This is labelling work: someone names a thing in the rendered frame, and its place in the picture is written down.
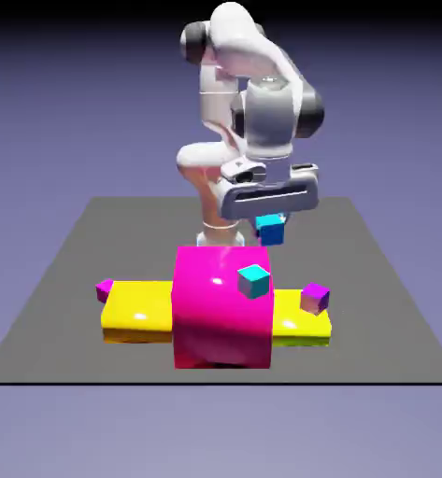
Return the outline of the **small magenta cube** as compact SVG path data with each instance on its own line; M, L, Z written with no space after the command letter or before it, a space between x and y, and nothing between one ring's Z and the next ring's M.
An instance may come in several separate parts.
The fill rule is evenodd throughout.
M111 278L105 279L95 285L95 292L97 301L106 303L108 295L112 289L114 280Z

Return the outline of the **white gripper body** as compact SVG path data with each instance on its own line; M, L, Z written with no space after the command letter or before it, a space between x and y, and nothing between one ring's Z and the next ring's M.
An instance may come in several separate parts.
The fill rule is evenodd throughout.
M220 216L247 219L314 209L319 203L319 168L314 163L295 164L289 176L278 182L240 183L220 179Z

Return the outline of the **small cyan cube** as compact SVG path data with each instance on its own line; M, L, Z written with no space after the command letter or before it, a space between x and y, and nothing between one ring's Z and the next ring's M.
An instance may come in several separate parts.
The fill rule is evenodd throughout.
M271 214L255 219L256 235L261 246L279 246L284 242L285 217Z
M249 299L266 295L270 289L270 273L259 264L252 264L237 271L237 288Z

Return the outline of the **large yellow box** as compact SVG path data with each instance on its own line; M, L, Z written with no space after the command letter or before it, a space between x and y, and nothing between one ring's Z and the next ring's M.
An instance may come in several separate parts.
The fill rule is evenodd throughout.
M172 283L115 281L101 312L107 343L171 343ZM327 346L332 324L327 311L312 315L300 308L301 292L274 290L273 346Z

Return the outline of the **small purple cube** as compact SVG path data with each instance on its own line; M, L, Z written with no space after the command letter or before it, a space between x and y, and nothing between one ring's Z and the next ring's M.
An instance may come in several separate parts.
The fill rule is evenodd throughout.
M321 284L309 283L301 291L300 308L317 316L327 309L329 300L329 288Z

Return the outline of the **large pink box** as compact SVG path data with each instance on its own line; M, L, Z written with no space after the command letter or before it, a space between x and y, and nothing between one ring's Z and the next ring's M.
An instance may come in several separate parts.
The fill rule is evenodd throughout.
M271 364L274 294L249 299L237 271L259 264L270 273L263 246L180 246L171 292L174 364L267 369Z

